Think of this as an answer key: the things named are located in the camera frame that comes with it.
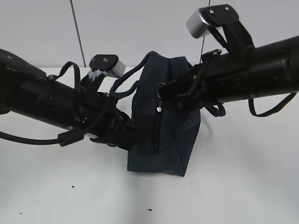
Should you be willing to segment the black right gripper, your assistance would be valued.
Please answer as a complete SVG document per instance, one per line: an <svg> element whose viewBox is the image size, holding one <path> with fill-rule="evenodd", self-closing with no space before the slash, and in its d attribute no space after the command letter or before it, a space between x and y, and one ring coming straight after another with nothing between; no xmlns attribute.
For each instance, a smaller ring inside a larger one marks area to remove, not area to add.
<svg viewBox="0 0 299 224"><path fill-rule="evenodd" d="M221 55L216 49L205 53L197 72L187 72L168 83L158 85L158 98L178 101L183 110L196 110L250 99L249 65L252 50Z"/></svg>

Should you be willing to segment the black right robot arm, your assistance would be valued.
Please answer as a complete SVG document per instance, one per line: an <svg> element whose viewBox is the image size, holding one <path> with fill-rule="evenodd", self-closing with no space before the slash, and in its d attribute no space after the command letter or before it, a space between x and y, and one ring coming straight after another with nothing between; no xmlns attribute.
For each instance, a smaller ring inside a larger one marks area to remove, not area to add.
<svg viewBox="0 0 299 224"><path fill-rule="evenodd" d="M163 101L191 110L298 91L297 36L240 54L207 52L202 63L157 90Z"/></svg>

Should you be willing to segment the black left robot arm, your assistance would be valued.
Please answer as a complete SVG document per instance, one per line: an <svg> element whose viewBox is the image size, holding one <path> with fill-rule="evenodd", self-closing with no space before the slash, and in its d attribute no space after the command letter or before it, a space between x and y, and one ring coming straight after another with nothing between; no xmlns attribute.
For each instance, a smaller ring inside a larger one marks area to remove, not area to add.
<svg viewBox="0 0 299 224"><path fill-rule="evenodd" d="M116 55L94 56L89 72L67 62L58 75L47 75L17 55L0 51L0 113L15 112L60 127L57 138L35 140L7 133L1 138L29 145L67 146L88 137L92 142L130 151L144 138L131 118L117 108L117 98L100 92L104 78L121 78L125 65Z"/></svg>

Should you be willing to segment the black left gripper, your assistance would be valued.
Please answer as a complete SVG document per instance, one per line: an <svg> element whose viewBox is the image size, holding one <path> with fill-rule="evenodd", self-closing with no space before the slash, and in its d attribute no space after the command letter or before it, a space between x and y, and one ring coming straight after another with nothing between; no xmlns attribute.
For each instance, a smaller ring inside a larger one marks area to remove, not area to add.
<svg viewBox="0 0 299 224"><path fill-rule="evenodd" d="M140 130L131 118L121 112L117 100L107 94L100 94L103 104L99 112L87 118L83 127L74 129L74 141L88 137L92 142L131 151L140 140Z"/></svg>

